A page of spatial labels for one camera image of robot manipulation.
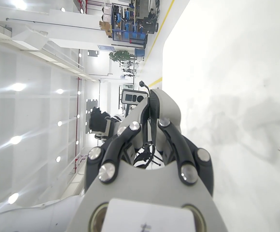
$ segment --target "cylindrical hole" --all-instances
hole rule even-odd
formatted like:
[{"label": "cylindrical hole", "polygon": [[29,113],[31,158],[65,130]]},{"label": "cylindrical hole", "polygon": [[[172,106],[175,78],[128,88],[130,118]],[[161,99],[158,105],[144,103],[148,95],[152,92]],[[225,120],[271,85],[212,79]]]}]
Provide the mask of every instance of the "cylindrical hole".
[{"label": "cylindrical hole", "polygon": [[182,208],[188,209],[193,213],[195,219],[196,232],[206,232],[205,220],[199,209],[192,204],[185,204],[182,206]]},{"label": "cylindrical hole", "polygon": [[89,232],[101,232],[108,204],[109,203],[103,203],[95,209],[88,224]]}]

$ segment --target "metal screw head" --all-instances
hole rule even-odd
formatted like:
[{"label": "metal screw head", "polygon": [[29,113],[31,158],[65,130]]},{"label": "metal screw head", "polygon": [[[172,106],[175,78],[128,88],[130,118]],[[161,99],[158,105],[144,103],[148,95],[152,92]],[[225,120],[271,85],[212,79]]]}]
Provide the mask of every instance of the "metal screw head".
[{"label": "metal screw head", "polygon": [[140,128],[140,124],[137,121],[131,122],[131,124],[129,125],[129,128],[132,131],[136,131]]},{"label": "metal screw head", "polygon": [[209,152],[202,148],[198,149],[197,155],[199,159],[204,162],[208,162],[211,159]]},{"label": "metal screw head", "polygon": [[94,147],[94,148],[92,148],[92,149],[89,151],[89,153],[88,153],[88,158],[89,158],[90,160],[94,160],[94,159],[96,159],[96,158],[99,158],[100,154],[101,154],[101,148],[99,148],[99,147]]},{"label": "metal screw head", "polygon": [[115,173],[115,166],[112,163],[105,163],[99,169],[98,178],[102,182],[109,181],[113,178]]},{"label": "metal screw head", "polygon": [[188,183],[195,183],[198,180],[197,169],[191,164],[182,165],[181,176]]},{"label": "metal screw head", "polygon": [[170,125],[170,119],[163,117],[160,118],[158,121],[159,125],[161,125],[162,127],[167,127],[168,125]]},{"label": "metal screw head", "polygon": [[123,131],[126,129],[126,127],[120,127],[118,130],[117,130],[117,136],[120,136]]}]

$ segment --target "potted plant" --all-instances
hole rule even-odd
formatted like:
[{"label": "potted plant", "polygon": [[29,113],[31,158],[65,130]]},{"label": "potted plant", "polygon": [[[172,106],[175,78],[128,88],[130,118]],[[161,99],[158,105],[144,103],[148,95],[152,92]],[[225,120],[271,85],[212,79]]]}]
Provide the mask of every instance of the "potted plant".
[{"label": "potted plant", "polygon": [[109,54],[109,57],[114,61],[130,61],[131,55],[128,51],[113,51]]}]

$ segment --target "blue container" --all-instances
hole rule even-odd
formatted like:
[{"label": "blue container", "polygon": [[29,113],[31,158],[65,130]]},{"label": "blue container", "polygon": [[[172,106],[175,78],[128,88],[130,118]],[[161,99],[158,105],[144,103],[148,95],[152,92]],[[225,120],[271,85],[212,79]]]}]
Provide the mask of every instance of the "blue container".
[{"label": "blue container", "polygon": [[144,57],[145,50],[135,49],[135,56],[136,57]]}]

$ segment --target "cardboard box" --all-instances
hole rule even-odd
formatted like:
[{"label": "cardboard box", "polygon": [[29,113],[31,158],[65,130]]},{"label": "cardboard box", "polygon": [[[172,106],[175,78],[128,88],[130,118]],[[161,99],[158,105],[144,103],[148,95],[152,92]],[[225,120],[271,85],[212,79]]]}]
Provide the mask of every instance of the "cardboard box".
[{"label": "cardboard box", "polygon": [[102,8],[103,14],[111,15],[112,14],[112,7],[111,6],[104,6]]},{"label": "cardboard box", "polygon": [[102,21],[111,23],[111,17],[112,17],[111,15],[103,14]]},{"label": "cardboard box", "polygon": [[112,36],[111,24],[109,22],[99,21],[99,26],[101,30],[104,30],[106,32],[106,35]]},{"label": "cardboard box", "polygon": [[110,22],[102,22],[99,21],[99,26],[101,30],[110,30],[111,29],[111,24]]}]

